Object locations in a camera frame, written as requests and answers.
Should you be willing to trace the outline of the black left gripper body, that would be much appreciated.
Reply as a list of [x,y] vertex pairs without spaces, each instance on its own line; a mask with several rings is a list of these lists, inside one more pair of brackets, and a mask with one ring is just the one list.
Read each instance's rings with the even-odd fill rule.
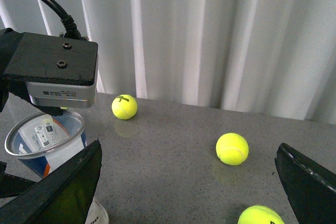
[[44,113],[52,116],[63,115],[63,110],[59,107],[34,105],[30,100],[25,82],[7,80],[3,78],[3,72],[11,61],[21,37],[21,34],[11,28],[1,30],[1,112],[8,100],[9,93],[11,93],[30,103],[32,106]]

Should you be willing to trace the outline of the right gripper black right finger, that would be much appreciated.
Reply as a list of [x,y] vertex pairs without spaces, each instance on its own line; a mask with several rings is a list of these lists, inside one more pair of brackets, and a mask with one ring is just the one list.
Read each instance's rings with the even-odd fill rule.
[[299,223],[335,223],[335,174],[286,143],[276,169]]

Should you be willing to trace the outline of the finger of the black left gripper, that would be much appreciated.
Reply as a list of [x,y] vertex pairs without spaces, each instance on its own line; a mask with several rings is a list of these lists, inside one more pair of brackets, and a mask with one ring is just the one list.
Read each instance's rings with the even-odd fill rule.
[[1,162],[1,198],[18,196],[30,189],[36,182],[5,173],[7,164]]

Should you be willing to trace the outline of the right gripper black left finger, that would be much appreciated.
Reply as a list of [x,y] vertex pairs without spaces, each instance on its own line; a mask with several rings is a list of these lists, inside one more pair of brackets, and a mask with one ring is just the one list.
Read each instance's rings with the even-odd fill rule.
[[1,206],[1,223],[85,223],[100,177],[95,140],[24,193]]

